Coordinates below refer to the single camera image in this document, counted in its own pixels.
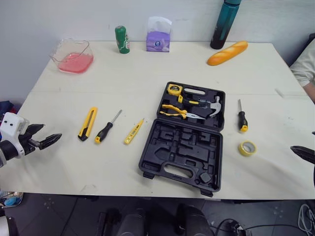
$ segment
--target sleeve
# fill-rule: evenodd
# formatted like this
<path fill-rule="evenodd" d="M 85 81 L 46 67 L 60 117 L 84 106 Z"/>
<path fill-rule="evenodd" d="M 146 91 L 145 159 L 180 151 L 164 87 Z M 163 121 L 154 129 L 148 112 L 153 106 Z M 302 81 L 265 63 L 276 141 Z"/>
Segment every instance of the sleeve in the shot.
<path fill-rule="evenodd" d="M 310 42 L 290 69 L 302 87 L 315 79 L 315 39 Z"/>

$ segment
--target tape roll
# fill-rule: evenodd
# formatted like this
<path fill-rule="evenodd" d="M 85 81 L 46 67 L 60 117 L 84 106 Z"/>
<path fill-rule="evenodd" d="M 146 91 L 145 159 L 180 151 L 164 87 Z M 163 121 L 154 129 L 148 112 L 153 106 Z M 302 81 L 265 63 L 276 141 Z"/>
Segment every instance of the tape roll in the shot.
<path fill-rule="evenodd" d="M 251 141 L 244 141 L 238 146 L 238 150 L 243 156 L 250 156 L 257 150 L 256 145 Z"/>

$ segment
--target yellow pliers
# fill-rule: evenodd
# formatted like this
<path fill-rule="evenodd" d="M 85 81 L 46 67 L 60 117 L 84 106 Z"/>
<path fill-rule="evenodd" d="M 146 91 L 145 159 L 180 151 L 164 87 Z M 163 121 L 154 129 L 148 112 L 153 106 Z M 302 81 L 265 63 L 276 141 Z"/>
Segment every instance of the yellow pliers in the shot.
<path fill-rule="evenodd" d="M 166 112 L 160 111 L 161 114 L 169 116 L 169 117 L 179 117 L 179 116 L 181 116 L 183 119 L 186 119 L 187 117 L 195 118 L 195 119 L 205 119 L 205 118 L 200 117 L 200 116 L 198 116 L 196 114 L 188 113 L 186 110 L 181 110 L 178 107 L 175 107 L 173 105 L 162 104 L 162 108 L 164 108 L 164 109 L 171 109 L 171 110 L 174 110 L 175 112 L 178 112 L 177 114 L 171 114 L 171 113 L 166 113 Z"/>

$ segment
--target baguette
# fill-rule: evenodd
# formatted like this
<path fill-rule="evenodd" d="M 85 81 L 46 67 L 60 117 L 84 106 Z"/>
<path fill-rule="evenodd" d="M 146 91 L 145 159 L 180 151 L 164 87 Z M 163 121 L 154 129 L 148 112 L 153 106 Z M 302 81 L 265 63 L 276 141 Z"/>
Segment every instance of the baguette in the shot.
<path fill-rule="evenodd" d="M 241 52 L 247 49 L 248 43 L 246 41 L 240 41 L 232 46 L 223 49 L 222 51 L 213 54 L 207 61 L 208 65 L 219 65 L 231 58 L 235 57 L 236 55 L 240 54 Z"/>

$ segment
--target pliers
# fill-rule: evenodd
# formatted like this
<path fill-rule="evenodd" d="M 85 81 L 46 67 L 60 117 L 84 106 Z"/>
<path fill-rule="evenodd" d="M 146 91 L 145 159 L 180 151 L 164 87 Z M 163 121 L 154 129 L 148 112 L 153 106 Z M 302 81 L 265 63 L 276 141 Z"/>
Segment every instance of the pliers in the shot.
<path fill-rule="evenodd" d="M 303 160 L 306 160 L 312 164 L 315 164 L 315 151 L 311 150 L 307 147 L 301 147 L 301 146 L 292 146 L 290 149 L 297 154 L 299 157 L 301 157 Z M 315 186 L 315 166 L 314 166 L 314 186 Z"/>
<path fill-rule="evenodd" d="M 198 116 L 196 114 L 188 113 L 186 110 L 181 110 L 178 107 L 175 107 L 173 105 L 162 104 L 162 108 L 164 108 L 164 109 L 171 109 L 171 110 L 174 110 L 175 112 L 178 112 L 176 114 L 171 114 L 171 113 L 166 113 L 166 112 L 160 111 L 161 114 L 169 116 L 169 117 L 179 117 L 179 116 L 181 116 L 183 119 L 186 119 L 187 117 L 194 118 L 194 119 L 205 119 L 205 118 L 200 117 L 200 116 Z"/>

